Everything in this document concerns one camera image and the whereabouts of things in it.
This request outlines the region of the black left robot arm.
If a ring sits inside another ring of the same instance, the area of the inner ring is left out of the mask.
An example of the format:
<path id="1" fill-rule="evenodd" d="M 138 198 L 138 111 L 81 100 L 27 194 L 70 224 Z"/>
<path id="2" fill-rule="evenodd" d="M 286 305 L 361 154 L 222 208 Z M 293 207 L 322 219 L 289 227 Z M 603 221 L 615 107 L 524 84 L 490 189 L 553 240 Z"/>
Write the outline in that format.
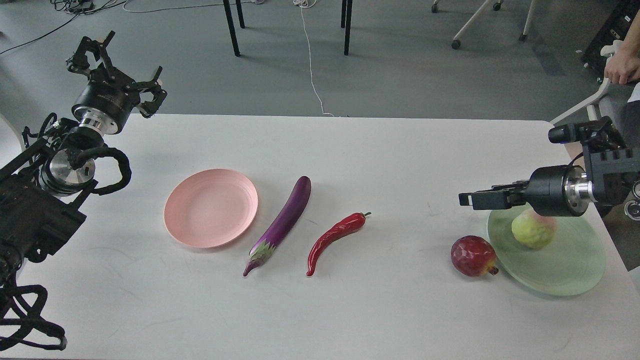
<path id="1" fill-rule="evenodd" d="M 134 109 L 146 119 L 167 97 L 158 66 L 150 80 L 137 81 L 116 66 L 105 39 L 83 37 L 66 60 L 69 72 L 87 84 L 71 108 L 71 118 L 51 112 L 39 131 L 22 132 L 24 150 L 0 172 L 1 337 L 3 351 L 19 344 L 62 351 L 66 331 L 43 318 L 48 300 L 43 285 L 18 285 L 25 262 L 55 255 L 86 221 L 80 206 L 91 195 L 121 191 L 131 181 L 130 160 L 105 143 L 124 129 Z"/>

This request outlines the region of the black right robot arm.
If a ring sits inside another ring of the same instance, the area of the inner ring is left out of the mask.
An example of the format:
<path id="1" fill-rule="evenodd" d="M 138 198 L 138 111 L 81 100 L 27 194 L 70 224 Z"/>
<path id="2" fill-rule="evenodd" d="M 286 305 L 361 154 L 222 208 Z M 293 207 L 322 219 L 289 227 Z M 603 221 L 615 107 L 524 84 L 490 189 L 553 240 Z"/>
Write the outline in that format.
<path id="1" fill-rule="evenodd" d="M 459 204 L 474 210 L 530 205 L 545 217 L 580 217 L 592 203 L 615 207 L 630 193 L 639 196 L 639 150 L 626 145 L 610 117 L 555 126 L 547 137 L 553 144 L 578 142 L 583 166 L 541 167 L 528 180 L 460 193 Z"/>

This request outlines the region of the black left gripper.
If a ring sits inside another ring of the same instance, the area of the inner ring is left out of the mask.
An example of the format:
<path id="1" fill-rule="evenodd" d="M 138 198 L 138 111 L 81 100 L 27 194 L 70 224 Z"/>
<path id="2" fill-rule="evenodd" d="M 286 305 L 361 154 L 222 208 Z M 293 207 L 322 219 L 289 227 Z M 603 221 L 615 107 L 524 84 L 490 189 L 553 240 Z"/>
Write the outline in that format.
<path id="1" fill-rule="evenodd" d="M 158 66 L 151 80 L 144 81 L 135 81 L 114 68 L 106 51 L 114 36 L 114 30 L 103 40 L 84 36 L 66 60 L 67 71 L 87 78 L 87 85 L 71 107 L 71 113 L 81 126 L 93 128 L 101 135 L 121 133 L 134 109 L 150 119 L 168 95 L 160 80 L 162 66 Z M 90 68 L 88 53 L 99 63 L 96 68 Z"/>

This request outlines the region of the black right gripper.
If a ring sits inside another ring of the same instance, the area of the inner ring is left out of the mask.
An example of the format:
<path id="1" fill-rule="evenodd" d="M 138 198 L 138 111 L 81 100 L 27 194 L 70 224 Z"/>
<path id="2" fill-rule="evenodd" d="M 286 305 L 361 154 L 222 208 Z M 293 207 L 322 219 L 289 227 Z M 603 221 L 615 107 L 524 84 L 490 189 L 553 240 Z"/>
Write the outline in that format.
<path id="1" fill-rule="evenodd" d="M 458 203 L 473 210 L 507 210 L 526 204 L 544 217 L 580 217 L 586 212 L 579 185 L 586 180 L 579 165 L 556 165 L 533 171 L 528 180 L 459 193 Z"/>

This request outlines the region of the person hand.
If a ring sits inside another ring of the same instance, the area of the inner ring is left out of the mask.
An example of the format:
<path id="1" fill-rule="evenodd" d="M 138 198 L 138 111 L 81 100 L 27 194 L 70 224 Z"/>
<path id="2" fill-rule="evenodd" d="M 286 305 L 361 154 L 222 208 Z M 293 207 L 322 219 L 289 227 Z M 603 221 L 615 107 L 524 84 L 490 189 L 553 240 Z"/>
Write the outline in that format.
<path id="1" fill-rule="evenodd" d="M 607 62 L 604 77 L 612 84 L 625 85 L 640 78 L 639 51 L 620 48 Z"/>

